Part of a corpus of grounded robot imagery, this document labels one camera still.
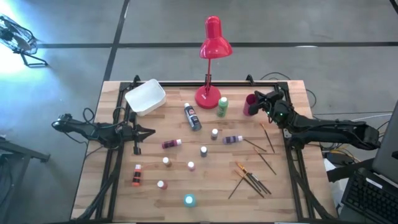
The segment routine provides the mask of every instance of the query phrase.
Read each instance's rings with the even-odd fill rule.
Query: wooden table
[[[295,110],[312,117],[303,81],[287,81]],[[112,112],[116,106],[120,82],[104,82],[98,103],[96,122],[112,122]],[[165,87],[167,102],[137,123],[145,128],[156,129],[156,133],[140,143],[142,155],[135,156],[133,143],[125,144],[118,196],[114,211],[115,222],[275,222],[297,221],[292,186],[281,131],[275,124],[267,122],[267,116],[259,114],[247,117],[242,109],[245,97],[259,90],[272,91],[270,87],[220,87],[221,94],[228,98],[229,107],[224,118],[216,116],[216,109],[199,108],[194,100],[197,87]],[[184,103],[194,107],[202,124],[201,131],[193,132],[183,113]],[[264,123],[275,149],[265,138],[259,125]],[[216,141],[210,139],[213,128],[220,133]],[[225,136],[242,135],[267,150],[264,157],[277,175],[265,165],[256,154],[253,146],[239,142],[225,146]],[[162,149],[161,143],[172,139],[182,139],[178,147]],[[98,148],[99,143],[91,141],[88,152]],[[200,156],[200,147],[208,148],[208,156]],[[162,163],[163,157],[173,162],[171,168]],[[333,215],[335,209],[326,176],[321,152],[316,146],[303,150],[310,188],[321,204]],[[79,216],[94,199],[100,189],[106,150],[93,153],[84,163],[72,218]],[[193,161],[196,170],[190,172],[187,162]],[[272,192],[261,198],[247,183],[242,182],[234,195],[228,196],[240,177],[234,173],[238,169],[235,161],[242,163],[254,173]],[[131,187],[136,164],[142,164],[140,187]],[[160,190],[156,183],[166,180],[167,190]],[[186,208],[185,194],[194,194],[197,207]],[[301,194],[303,209],[305,200]]]

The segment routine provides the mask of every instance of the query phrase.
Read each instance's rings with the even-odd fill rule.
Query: lamp base
[[[195,101],[203,109],[213,109],[218,105],[221,93],[215,86],[210,86],[209,94],[206,96],[206,86],[201,86],[195,93]]]

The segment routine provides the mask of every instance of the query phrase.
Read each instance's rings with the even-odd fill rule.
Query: gray floor
[[[44,44],[110,44],[124,0],[0,0],[0,11]],[[398,15],[388,0],[131,0],[121,43],[201,42],[203,21],[216,14],[231,42],[382,42],[398,39]],[[10,223],[68,220],[85,147],[50,123],[95,108],[111,49],[39,49],[50,67],[27,68],[0,46],[0,134],[51,153],[32,161]],[[198,49],[119,49],[110,80],[202,80]],[[356,119],[391,111],[398,100],[397,47],[235,48],[213,62],[214,80],[259,79],[282,72],[305,80],[317,95],[313,113]],[[375,127],[388,116],[369,119]],[[359,159],[375,152],[350,148]]]

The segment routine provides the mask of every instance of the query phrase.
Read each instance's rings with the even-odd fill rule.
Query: teal paint jar
[[[195,207],[197,205],[197,200],[193,194],[187,194],[184,197],[184,205],[188,208]]]

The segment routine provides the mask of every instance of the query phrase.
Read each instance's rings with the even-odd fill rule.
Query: paint bottle
[[[193,194],[187,194],[184,196],[184,205],[188,208],[195,207],[197,205],[197,200]]]
[[[193,110],[193,107],[190,106],[189,103],[184,104],[184,112],[188,118],[188,122],[192,130],[199,131],[201,129],[199,118],[196,115],[195,110]]]
[[[195,164],[193,162],[188,162],[187,165],[188,165],[188,169],[190,171],[194,171],[195,170]]]
[[[211,140],[217,140],[218,137],[218,130],[217,129],[213,129],[211,131]]]
[[[166,141],[162,143],[162,148],[167,149],[168,147],[179,146],[182,144],[181,139]]]
[[[229,136],[229,137],[223,138],[224,144],[232,144],[234,142],[240,142],[240,141],[243,141],[242,136]]]
[[[228,108],[228,100],[226,97],[221,97],[218,100],[217,116],[224,118],[226,114],[226,109]]]
[[[206,146],[202,146],[200,148],[200,156],[202,156],[202,157],[206,157],[207,156],[207,148],[206,148]]]
[[[134,175],[132,177],[132,182],[131,185],[133,187],[138,187],[140,186],[140,182],[141,182],[141,165],[140,164],[136,164],[136,168],[134,169]]]
[[[163,158],[163,164],[164,164],[166,167],[171,167],[171,166],[173,165],[173,164],[172,164],[172,161],[170,161],[170,159],[167,158],[167,157]]]
[[[160,180],[157,182],[157,187],[162,189],[162,190],[166,190],[167,189],[167,182],[164,180]]]

